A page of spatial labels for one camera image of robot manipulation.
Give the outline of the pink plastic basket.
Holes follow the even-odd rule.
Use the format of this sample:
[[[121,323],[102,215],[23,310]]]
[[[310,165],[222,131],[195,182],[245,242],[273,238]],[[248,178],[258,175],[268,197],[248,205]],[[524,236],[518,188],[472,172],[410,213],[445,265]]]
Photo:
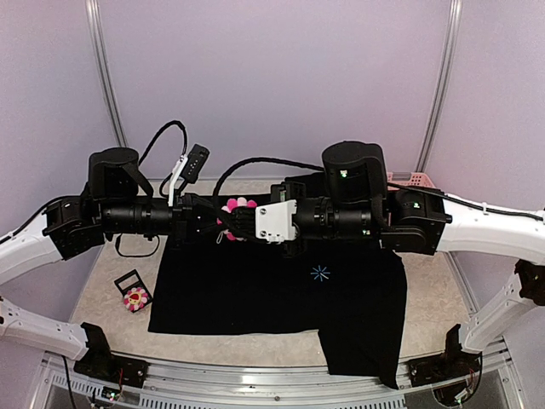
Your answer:
[[[388,172],[387,182],[400,186],[435,188],[430,177],[421,172]]]

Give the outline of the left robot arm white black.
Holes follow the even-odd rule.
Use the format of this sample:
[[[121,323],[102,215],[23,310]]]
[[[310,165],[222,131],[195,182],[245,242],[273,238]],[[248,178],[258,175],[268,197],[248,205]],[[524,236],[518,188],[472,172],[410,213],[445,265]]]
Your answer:
[[[88,181],[79,195],[50,200],[21,227],[1,239],[1,281],[105,244],[116,234],[176,243],[216,228],[216,206],[195,193],[155,196],[139,170],[139,154],[114,147],[89,157]],[[111,383],[140,387],[147,363],[112,353],[103,330],[52,320],[1,300],[1,338],[73,360],[76,372]]]

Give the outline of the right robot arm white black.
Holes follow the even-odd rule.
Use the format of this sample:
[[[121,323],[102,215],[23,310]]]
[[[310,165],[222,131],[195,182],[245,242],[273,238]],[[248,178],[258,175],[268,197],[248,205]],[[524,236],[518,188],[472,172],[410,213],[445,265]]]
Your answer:
[[[516,259],[507,284],[468,322],[452,327],[441,354],[410,360],[413,386],[481,372],[483,352],[518,318],[544,304],[544,214],[461,199],[387,179],[382,148],[342,141],[327,147],[319,170],[326,195],[309,198],[295,183],[273,188],[251,208],[213,206],[222,226],[256,243],[367,240],[386,250],[432,255],[471,251]]]

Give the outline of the black t-shirt blue logo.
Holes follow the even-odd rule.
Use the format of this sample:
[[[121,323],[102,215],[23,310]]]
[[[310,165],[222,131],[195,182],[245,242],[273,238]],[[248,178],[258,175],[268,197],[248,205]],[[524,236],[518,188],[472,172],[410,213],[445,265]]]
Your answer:
[[[174,247],[158,270],[148,329],[193,336],[318,333],[330,374],[395,388],[407,280],[402,259],[360,242],[279,245],[216,238]]]

